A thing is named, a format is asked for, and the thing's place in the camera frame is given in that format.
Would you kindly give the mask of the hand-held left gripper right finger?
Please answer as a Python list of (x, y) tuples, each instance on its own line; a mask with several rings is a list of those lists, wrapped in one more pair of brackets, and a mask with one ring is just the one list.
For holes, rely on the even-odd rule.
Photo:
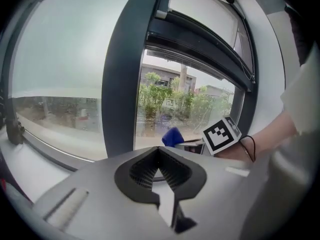
[(175, 228), (161, 240), (264, 240), (259, 195), (265, 185), (265, 159), (251, 165), (159, 147), (165, 160), (183, 163), (190, 177), (174, 190)]

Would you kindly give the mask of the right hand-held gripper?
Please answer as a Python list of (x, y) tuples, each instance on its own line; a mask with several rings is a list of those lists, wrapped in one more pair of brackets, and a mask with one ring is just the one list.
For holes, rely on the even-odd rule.
[(233, 146), (242, 136), (238, 126), (230, 116), (224, 116), (209, 123), (202, 130), (203, 139), (188, 140), (174, 147), (186, 152), (203, 154), (206, 145), (211, 156)]

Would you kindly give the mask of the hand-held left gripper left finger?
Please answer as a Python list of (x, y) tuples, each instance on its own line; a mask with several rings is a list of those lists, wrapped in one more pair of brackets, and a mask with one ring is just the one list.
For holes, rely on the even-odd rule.
[(92, 162), (45, 192), (33, 211), (61, 234), (81, 240), (172, 240), (156, 204), (139, 203), (115, 183), (117, 168), (153, 148)]

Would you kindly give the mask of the blue cloth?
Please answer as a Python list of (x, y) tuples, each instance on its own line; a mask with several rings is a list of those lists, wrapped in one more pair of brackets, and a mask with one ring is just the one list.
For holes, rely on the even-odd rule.
[(162, 143), (166, 147), (175, 147), (178, 144), (184, 143), (185, 140), (177, 127), (170, 128), (162, 137)]

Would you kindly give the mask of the clear window glass pane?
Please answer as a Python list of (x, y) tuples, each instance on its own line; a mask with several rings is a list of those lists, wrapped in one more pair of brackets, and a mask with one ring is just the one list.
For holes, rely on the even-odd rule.
[(177, 128), (186, 141), (216, 117), (229, 115), (236, 87), (214, 68), (167, 50), (147, 48), (142, 57), (135, 126), (136, 149), (163, 145)]

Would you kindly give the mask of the person's right forearm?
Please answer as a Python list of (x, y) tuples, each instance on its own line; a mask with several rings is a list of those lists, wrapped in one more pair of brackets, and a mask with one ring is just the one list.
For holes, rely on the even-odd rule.
[(215, 156), (223, 159), (255, 162), (263, 152), (276, 148), (283, 141), (296, 134), (297, 129), (290, 114), (283, 111), (259, 132), (244, 136), (237, 143)]

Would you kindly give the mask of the white window sill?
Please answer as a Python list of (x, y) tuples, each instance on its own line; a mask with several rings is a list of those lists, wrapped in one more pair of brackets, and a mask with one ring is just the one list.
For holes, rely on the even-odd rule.
[(32, 203), (71, 173), (27, 143), (12, 144), (6, 130), (0, 131), (0, 179), (13, 185)]

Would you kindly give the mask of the frosted awning window sash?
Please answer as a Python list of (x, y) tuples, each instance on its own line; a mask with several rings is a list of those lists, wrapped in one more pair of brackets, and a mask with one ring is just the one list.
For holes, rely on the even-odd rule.
[(254, 41), (236, 0), (159, 0), (146, 42), (245, 92), (257, 87)]

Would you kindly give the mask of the large frosted window pane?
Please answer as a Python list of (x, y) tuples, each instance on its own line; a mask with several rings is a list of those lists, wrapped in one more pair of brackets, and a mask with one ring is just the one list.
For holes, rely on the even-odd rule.
[(13, 60), (11, 96), (25, 129), (84, 160), (107, 157), (101, 95), (106, 54), (128, 0), (43, 0)]

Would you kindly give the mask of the person's black star-print shirt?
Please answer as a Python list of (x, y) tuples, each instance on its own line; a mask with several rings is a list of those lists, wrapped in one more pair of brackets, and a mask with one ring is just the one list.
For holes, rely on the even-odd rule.
[(284, 11), (289, 16), (299, 65), (302, 66), (306, 63), (314, 43), (319, 43), (320, 30), (313, 25), (309, 18), (299, 12), (289, 2), (285, 3)]

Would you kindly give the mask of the black window frame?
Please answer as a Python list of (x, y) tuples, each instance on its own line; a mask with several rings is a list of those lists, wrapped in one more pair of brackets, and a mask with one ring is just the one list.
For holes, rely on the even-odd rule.
[[(15, 146), (29, 143), (54, 163), (75, 171), (95, 160), (65, 153), (28, 132), (18, 118), (11, 95), (13, 61), (18, 41), (32, 13), (42, 1), (0, 0), (0, 127), (5, 128), (9, 141)], [(111, 34), (101, 87), (101, 121), (106, 158), (136, 150), (141, 67), (145, 49), (156, 49), (147, 44), (147, 37), (158, 2), (128, 0)], [(240, 1), (236, 2), (245, 16)], [(258, 84), (253, 92), (246, 92), (235, 85), (231, 112), (227, 116), (235, 121), (243, 134), (249, 132), (252, 124), (257, 91)]]

